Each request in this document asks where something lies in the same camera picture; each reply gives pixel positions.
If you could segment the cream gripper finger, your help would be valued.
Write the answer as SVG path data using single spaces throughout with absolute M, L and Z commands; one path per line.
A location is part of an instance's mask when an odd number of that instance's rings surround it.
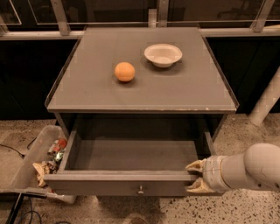
M 185 167 L 185 169 L 189 172 L 199 172 L 202 173 L 204 171 L 204 164 L 206 160 L 196 160 Z
M 198 178 L 191 185 L 186 186 L 185 190 L 189 193 L 214 193 L 214 189 L 203 178 Z

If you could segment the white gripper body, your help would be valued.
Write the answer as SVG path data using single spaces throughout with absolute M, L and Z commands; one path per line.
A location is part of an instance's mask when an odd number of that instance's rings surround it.
M 203 162 L 203 182 L 211 193 L 224 193 L 230 190 L 221 175 L 221 162 L 224 158 L 225 156 L 211 156 Z

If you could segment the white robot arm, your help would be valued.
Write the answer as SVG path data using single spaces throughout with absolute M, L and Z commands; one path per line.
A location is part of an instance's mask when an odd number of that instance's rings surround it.
M 278 191 L 280 147 L 272 143 L 255 143 L 243 153 L 214 155 L 196 160 L 185 169 L 200 174 L 185 187 L 188 193 L 224 193 L 236 189 Z

